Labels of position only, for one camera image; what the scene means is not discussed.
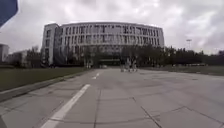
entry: distant building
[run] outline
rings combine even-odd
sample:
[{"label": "distant building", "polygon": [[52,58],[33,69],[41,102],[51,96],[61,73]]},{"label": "distant building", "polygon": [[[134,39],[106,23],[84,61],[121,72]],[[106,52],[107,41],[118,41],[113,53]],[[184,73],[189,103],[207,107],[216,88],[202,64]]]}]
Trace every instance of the distant building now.
[{"label": "distant building", "polygon": [[101,52],[118,53],[129,45],[164,47],[163,29],[135,23],[86,22],[48,24],[44,27],[42,60],[54,63],[56,54],[80,55],[85,47],[99,48]]},{"label": "distant building", "polygon": [[9,46],[0,44],[0,62],[5,62],[9,54]]},{"label": "distant building", "polygon": [[14,53],[8,55],[7,62],[11,63],[11,64],[18,62],[21,64],[21,66],[26,67],[28,65],[27,59],[26,59],[27,52],[28,52],[28,50],[14,52]]}]

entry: overcast sky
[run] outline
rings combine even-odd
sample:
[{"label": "overcast sky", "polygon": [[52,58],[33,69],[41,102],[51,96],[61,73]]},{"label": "overcast sky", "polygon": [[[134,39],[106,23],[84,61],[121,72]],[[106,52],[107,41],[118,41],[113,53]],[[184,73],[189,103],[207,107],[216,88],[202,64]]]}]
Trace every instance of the overcast sky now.
[{"label": "overcast sky", "polygon": [[215,53],[224,49],[223,0],[18,0],[19,11],[0,28],[10,52],[38,45],[48,23],[118,21],[163,28],[165,45]]}]

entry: lamp post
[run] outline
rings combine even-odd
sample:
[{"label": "lamp post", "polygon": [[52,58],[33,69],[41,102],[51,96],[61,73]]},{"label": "lamp post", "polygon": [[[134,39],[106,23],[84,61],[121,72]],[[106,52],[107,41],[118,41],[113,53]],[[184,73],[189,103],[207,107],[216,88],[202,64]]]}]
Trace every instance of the lamp post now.
[{"label": "lamp post", "polygon": [[192,41],[192,39],[187,39],[186,41],[189,43],[189,50],[191,50],[191,41]]}]

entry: white line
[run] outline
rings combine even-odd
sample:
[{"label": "white line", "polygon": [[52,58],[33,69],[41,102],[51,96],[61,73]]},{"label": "white line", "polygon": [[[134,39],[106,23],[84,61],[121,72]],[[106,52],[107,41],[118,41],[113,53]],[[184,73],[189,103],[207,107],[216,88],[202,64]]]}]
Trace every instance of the white line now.
[{"label": "white line", "polygon": [[[58,110],[50,119],[62,120],[68,111],[75,105],[79,98],[85,93],[89,88],[89,84],[85,85],[72,99],[70,99],[60,110]],[[58,125],[58,121],[48,120],[41,128],[55,128]]]},{"label": "white line", "polygon": [[99,75],[100,75],[100,73],[97,73],[96,76],[94,76],[92,79],[95,80]]}]

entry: paved plaza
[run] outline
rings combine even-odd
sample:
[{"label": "paved plaza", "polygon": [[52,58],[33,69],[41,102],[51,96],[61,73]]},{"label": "paved plaza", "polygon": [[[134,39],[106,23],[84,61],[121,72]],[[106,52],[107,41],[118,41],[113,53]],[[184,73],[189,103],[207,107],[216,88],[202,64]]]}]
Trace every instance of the paved plaza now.
[{"label": "paved plaza", "polygon": [[224,77],[98,69],[2,102],[0,115],[7,128],[224,128]]}]

